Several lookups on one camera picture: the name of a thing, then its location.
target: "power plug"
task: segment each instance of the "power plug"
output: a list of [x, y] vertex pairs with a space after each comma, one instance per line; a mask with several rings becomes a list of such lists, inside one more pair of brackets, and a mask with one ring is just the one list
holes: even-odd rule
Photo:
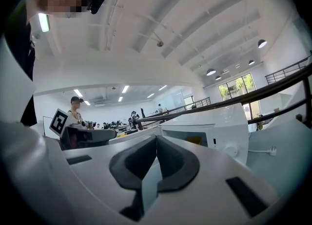
[[270, 156], [275, 156], [276, 155], [276, 147], [275, 146], [272, 146], [272, 148], [270, 149], [269, 154], [270, 154]]

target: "cap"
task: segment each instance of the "cap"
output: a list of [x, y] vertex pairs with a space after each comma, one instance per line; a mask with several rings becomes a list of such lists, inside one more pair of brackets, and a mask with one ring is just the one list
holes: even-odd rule
[[71, 98], [70, 103], [72, 103], [73, 101], [80, 101], [80, 103], [82, 103], [83, 99], [82, 98], [78, 98], [77, 96], [74, 96], [74, 97]]

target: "black rubber pad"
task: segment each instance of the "black rubber pad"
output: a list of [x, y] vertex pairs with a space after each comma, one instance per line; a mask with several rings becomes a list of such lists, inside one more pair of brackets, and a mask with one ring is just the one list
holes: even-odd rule
[[77, 163], [82, 163], [82, 162], [85, 162], [85, 161], [89, 161], [91, 159], [92, 158], [90, 156], [85, 155], [85, 156], [68, 158], [67, 162], [68, 162], [69, 165], [74, 165], [74, 164], [77, 164]]
[[227, 179], [226, 182], [251, 217], [268, 207], [239, 177]]

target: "black sleeve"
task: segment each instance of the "black sleeve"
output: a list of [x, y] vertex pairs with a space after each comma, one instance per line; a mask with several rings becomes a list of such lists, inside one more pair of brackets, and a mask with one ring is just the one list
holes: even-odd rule
[[[33, 80], [35, 49], [30, 40], [31, 27], [30, 24], [26, 25], [26, 20], [26, 6], [25, 3], [21, 2], [6, 24], [4, 36], [15, 60], [28, 77]], [[27, 126], [37, 123], [33, 97], [26, 106], [21, 122]]]

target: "black railing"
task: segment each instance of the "black railing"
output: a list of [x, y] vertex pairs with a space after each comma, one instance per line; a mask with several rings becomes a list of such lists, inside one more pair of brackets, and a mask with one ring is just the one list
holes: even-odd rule
[[273, 84], [270, 84], [268, 86], [265, 86], [263, 88], [260, 88], [258, 90], [255, 90], [253, 92], [250, 92], [248, 94], [244, 94], [235, 98], [231, 98], [228, 100], [225, 100], [223, 102], [211, 104], [208, 106], [203, 106], [199, 108], [194, 108], [194, 109], [189, 109], [187, 111], [182, 111], [178, 113], [169, 113], [173, 110], [168, 111], [166, 115], [158, 114], [154, 115], [151, 117], [143, 118], [143, 119], [138, 119], [137, 122], [139, 124], [139, 129], [142, 128], [141, 122], [147, 122], [147, 121], [166, 121], [170, 120], [172, 118], [178, 117], [183, 114], [189, 114], [189, 113], [197, 113], [197, 112], [202, 112], [202, 111], [207, 111], [207, 110], [212, 110], [215, 108], [220, 108], [220, 107], [225, 107], [237, 103], [241, 103], [242, 105], [245, 104], [250, 104], [252, 102], [264, 99], [266, 97], [269, 97], [273, 94], [279, 93], [282, 90], [285, 90], [301, 81], [303, 81], [304, 89], [305, 89], [305, 99], [295, 103], [294, 105], [287, 107], [286, 109], [280, 110], [278, 112], [274, 112], [262, 117], [254, 118], [251, 120], [248, 120], [248, 124], [254, 124], [263, 120], [267, 120], [270, 118], [274, 118], [277, 116], [280, 116], [284, 113], [287, 113], [295, 108], [298, 108], [301, 105], [306, 104], [306, 125], [310, 128], [311, 127], [311, 112], [312, 112], [312, 106], [311, 106], [311, 91], [310, 91], [310, 85], [309, 85], [309, 80], [308, 77], [312, 75], [312, 64], [309, 64], [305, 66], [304, 68], [301, 68], [299, 71], [291, 74], [290, 76], [287, 76], [278, 82], [275, 82]]
[[265, 76], [265, 78], [267, 79], [268, 85], [275, 83], [293, 73], [295, 73], [296, 71], [299, 71], [301, 68], [304, 68], [306, 66], [306, 61], [308, 61], [309, 57], [304, 58], [301, 61], [298, 61], [288, 67], [285, 67], [281, 70], [278, 70], [270, 75]]
[[148, 116], [147, 118], [158, 117], [158, 116], [162, 116], [164, 114], [177, 112], [180, 109], [188, 110], [188, 109], [191, 109], [192, 107], [193, 108], [197, 108], [197, 107], [203, 107], [203, 106], [208, 106], [208, 105], [211, 105], [209, 97], [205, 98], [205, 99], [202, 99], [202, 100], [199, 100], [199, 101], [195, 101], [194, 103], [190, 103], [190, 104], [187, 104], [185, 106], [180, 106], [180, 107], [171, 109], [171, 110], [166, 111], [166, 112], [161, 112], [161, 113], [158, 113], [158, 114], [154, 114], [154, 115]]

